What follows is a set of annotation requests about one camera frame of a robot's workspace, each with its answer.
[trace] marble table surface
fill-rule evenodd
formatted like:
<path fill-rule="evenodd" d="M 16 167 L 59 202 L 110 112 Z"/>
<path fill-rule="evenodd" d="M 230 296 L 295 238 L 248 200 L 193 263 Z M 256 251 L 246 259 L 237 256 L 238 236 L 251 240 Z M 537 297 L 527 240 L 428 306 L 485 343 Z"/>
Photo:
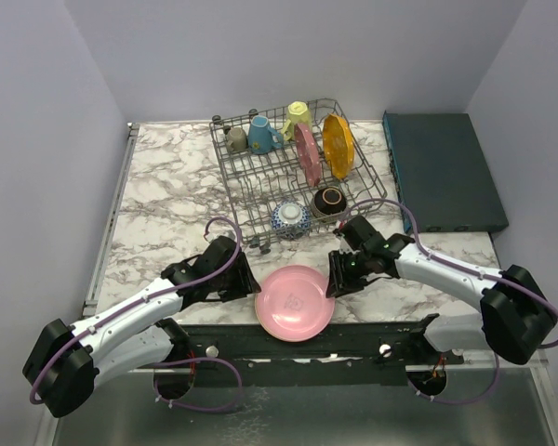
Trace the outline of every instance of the marble table surface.
<path fill-rule="evenodd" d="M 352 122 L 352 132 L 388 192 L 396 197 L 380 121 Z M 208 123 L 145 124 L 139 135 L 100 284 L 98 312 L 134 295 L 170 263 L 202 253 L 205 223 L 232 216 L 221 181 Z M 402 232 L 398 209 L 383 205 L 370 222 L 385 237 Z M 211 235 L 228 228 L 213 225 Z M 485 232 L 422 234 L 430 248 L 476 265 L 497 267 Z M 307 265 L 328 275 L 327 253 L 339 248 L 329 232 L 274 243 L 269 254 L 245 248 L 259 283 L 275 269 Z M 467 304 L 417 282 L 378 281 L 356 295 L 337 299 L 332 322 L 416 321 L 438 312 L 474 312 Z M 258 323 L 254 297 L 228 303 L 199 303 L 176 315 L 180 323 Z"/>

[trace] pink plate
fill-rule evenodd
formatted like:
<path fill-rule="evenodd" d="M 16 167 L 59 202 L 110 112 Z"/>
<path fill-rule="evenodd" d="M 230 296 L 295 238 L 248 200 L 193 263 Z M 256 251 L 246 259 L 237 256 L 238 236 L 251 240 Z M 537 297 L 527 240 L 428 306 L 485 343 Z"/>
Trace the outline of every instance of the pink plate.
<path fill-rule="evenodd" d="M 326 298 L 328 278 L 316 269 L 291 265 L 273 272 L 262 284 L 255 308 L 262 327 L 274 337 L 300 342 L 328 325 L 335 298 Z"/>
<path fill-rule="evenodd" d="M 298 123 L 294 130 L 296 138 L 296 148 L 298 149 L 299 165 L 301 165 L 308 186 L 311 188 L 318 186 L 323 169 L 320 165 L 318 156 L 318 146 L 312 135 L 312 130 L 307 124 Z"/>

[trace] dish rack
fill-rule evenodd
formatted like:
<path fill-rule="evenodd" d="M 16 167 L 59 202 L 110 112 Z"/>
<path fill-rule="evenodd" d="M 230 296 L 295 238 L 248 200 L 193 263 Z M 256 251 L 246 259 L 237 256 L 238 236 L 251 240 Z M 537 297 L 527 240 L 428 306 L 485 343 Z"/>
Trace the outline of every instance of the dish rack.
<path fill-rule="evenodd" d="M 310 208 L 314 194 L 329 186 L 339 188 L 347 199 L 348 207 L 368 198 L 384 198 L 387 191 L 375 168 L 368 162 L 357 140 L 355 160 L 349 175 L 339 181 L 331 174 L 323 151 L 323 123 L 330 113 L 347 117 L 334 99 L 317 99 L 306 102 L 312 116 L 312 134 L 318 145 L 322 176 L 317 187 L 310 187 L 299 165 L 295 141 L 290 140 L 282 149 L 264 155 L 249 150 L 227 150 L 223 127 L 242 127 L 248 133 L 250 119 L 255 114 L 269 118 L 271 125 L 281 130 L 287 119 L 287 106 L 264 111 L 251 110 L 233 118 L 214 116 L 209 124 L 213 147 L 221 169 L 223 185 L 232 207 L 233 217 L 242 230 L 247 246 L 258 247 L 263 254 L 270 252 L 272 243 L 278 242 L 279 234 L 271 227 L 271 213 L 284 200 L 294 200 Z M 378 211 L 382 203 L 370 204 L 360 209 L 363 214 Z M 310 234 L 331 231 L 334 223 L 312 217 Z"/>

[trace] white wall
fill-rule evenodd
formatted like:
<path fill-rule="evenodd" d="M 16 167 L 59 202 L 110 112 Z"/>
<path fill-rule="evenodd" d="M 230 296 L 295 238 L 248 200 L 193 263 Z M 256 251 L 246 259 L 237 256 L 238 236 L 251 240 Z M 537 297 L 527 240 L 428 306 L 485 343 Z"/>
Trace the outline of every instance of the white wall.
<path fill-rule="evenodd" d="M 463 111 L 525 0 L 66 0 L 132 121 L 336 98 Z"/>
<path fill-rule="evenodd" d="M 468 112 L 511 222 L 502 265 L 531 269 L 558 307 L 558 0 L 529 0 Z"/>
<path fill-rule="evenodd" d="M 33 444 L 22 366 L 80 314 L 126 136 L 63 3 L 0 1 L 0 446 Z"/>

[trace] blue mug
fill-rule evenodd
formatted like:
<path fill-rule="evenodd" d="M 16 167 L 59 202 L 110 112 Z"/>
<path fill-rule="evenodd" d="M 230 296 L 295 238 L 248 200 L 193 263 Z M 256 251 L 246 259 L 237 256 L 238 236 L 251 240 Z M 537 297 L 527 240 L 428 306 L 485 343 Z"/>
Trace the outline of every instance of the blue mug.
<path fill-rule="evenodd" d="M 283 136 L 271 127 L 266 116 L 255 116 L 248 131 L 248 146 L 252 153 L 263 155 L 283 146 Z"/>

